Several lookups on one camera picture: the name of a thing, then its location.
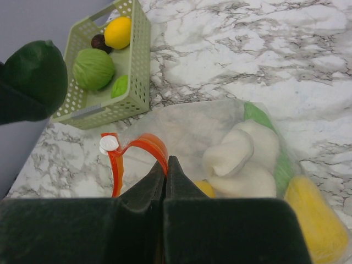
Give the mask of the clear zip top bag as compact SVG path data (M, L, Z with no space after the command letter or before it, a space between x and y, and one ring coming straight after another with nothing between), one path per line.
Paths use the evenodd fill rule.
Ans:
M117 135L104 133L113 195L149 164L178 158L209 197L278 198L298 217L314 263L351 263L351 231L289 152L263 104L239 99L158 108Z

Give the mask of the white toy garlic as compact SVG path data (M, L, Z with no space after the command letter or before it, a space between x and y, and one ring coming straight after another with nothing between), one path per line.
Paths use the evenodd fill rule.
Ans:
M273 173L257 160L262 148L252 129L248 121L236 124L219 144L209 147L203 155L207 180L224 197L277 196Z

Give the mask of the lime green toy fruit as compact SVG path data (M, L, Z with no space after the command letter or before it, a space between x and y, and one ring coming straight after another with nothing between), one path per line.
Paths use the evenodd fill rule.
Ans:
M128 88L128 75L120 76L112 86L111 98L119 97L126 93Z

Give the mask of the green toy vegetable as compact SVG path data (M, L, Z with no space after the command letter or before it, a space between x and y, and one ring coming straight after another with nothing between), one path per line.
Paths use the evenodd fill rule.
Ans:
M252 123L252 134L262 148L259 150L257 160L273 173L277 196L282 197L294 176L293 166L286 149L281 144L267 114L251 102L244 103L244 120Z

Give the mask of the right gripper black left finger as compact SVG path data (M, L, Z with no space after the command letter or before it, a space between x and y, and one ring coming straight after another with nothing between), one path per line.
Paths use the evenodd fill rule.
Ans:
M1 263L162 263L160 164L117 198L6 199Z

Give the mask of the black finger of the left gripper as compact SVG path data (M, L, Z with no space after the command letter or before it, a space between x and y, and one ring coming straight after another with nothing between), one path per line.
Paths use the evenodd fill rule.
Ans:
M31 86L34 84L38 84L40 88L33 89L31 95L28 95L1 80L1 125L23 121L37 122L50 117L43 99L34 95L43 93L42 90L47 85L39 78Z

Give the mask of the yellow toy lemon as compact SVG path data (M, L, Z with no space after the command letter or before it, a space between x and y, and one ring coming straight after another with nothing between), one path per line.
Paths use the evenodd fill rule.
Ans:
M298 218L312 261L341 260L348 250L349 233L316 184L308 177L294 176L284 199Z

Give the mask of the green plastic basket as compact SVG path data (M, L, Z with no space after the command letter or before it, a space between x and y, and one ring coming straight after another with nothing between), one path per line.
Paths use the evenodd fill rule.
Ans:
M74 79L74 60L79 51L91 47L95 35L104 32L109 23L107 18L113 14L131 18L130 45L110 53L115 75L105 87L97 91L84 90ZM68 92L62 106L51 117L52 123L87 130L147 112L150 109L150 40L151 24L139 1L113 1L75 23L64 53ZM123 75L128 75L126 93L111 98L112 86Z

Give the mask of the small yellow toy pepper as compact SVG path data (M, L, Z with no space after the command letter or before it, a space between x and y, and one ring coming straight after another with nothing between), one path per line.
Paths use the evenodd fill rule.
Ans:
M194 184L208 197L210 198L216 197L216 193L209 182L205 180L197 180L197 181L194 181Z

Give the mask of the dark green toy cucumber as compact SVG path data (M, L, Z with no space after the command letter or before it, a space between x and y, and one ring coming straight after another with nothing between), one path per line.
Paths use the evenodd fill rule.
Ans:
M67 95L68 72L60 50L51 40L25 44L11 55L1 68L1 82L43 106L36 110L17 106L31 122L44 120L54 114Z

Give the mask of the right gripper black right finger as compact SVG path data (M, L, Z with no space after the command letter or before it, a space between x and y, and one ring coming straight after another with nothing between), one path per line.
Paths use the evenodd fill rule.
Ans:
M163 202L165 263L310 263L283 200L211 199L170 156Z

